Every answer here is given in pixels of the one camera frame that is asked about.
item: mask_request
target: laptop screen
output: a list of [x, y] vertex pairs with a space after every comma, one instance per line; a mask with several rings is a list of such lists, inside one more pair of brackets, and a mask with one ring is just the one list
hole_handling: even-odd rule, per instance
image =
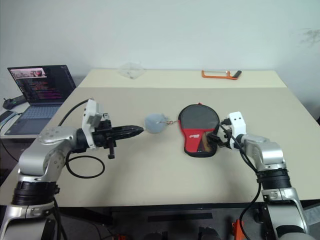
[[66, 65], [8, 67], [30, 104], [62, 104], [76, 88]]

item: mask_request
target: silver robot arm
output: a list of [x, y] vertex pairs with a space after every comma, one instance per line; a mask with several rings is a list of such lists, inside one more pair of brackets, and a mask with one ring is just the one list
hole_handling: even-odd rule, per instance
[[[254, 161], [257, 182], [262, 184], [264, 204], [262, 219], [268, 240], [314, 239], [304, 217], [297, 191], [291, 186], [286, 161], [281, 147], [263, 136], [247, 134], [246, 123], [240, 112], [230, 113], [224, 121], [231, 126], [232, 135], [245, 154]], [[238, 149], [230, 138], [231, 149]]]
[[112, 127], [101, 107], [89, 99], [82, 128], [58, 126], [43, 131], [19, 158], [18, 183], [11, 205], [8, 205], [0, 229], [0, 240], [51, 239], [55, 221], [54, 196], [59, 193], [57, 180], [69, 153], [103, 147], [115, 157], [116, 140], [143, 132], [139, 126]]

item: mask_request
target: white wall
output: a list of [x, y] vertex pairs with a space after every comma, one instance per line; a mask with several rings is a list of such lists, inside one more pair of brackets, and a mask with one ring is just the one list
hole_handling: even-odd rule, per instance
[[320, 115], [319, 0], [0, 0], [0, 95], [7, 67], [276, 70]]

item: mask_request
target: laptop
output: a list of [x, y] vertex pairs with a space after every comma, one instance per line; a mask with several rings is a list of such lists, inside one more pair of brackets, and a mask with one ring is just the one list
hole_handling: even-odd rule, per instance
[[66, 65], [8, 67], [30, 104], [5, 133], [37, 135], [76, 88]]

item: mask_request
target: black handle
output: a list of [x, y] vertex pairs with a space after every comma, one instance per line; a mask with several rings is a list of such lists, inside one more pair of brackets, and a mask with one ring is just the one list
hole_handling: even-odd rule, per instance
[[233, 78], [238, 78], [241, 73], [242, 73], [242, 71], [237, 71], [237, 72], [235, 73], [235, 75], [233, 75], [232, 77], [233, 77]]

